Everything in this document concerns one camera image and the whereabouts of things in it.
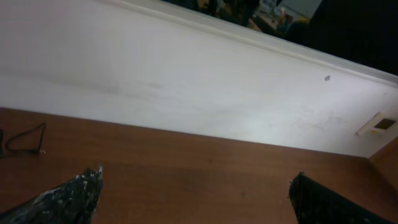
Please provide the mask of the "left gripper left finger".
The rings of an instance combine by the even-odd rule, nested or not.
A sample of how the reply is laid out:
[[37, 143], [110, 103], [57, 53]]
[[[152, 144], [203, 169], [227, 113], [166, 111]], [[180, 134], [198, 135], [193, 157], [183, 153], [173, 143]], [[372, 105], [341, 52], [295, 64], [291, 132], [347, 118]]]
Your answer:
[[1, 223], [91, 223], [103, 188], [103, 168], [82, 174], [1, 213]]

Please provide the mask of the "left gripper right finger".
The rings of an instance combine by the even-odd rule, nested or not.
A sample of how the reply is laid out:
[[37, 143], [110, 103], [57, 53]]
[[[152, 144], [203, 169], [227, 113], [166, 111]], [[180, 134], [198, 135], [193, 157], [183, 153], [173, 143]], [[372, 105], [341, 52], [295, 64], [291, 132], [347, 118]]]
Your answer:
[[298, 224], [392, 224], [299, 173], [289, 185]]

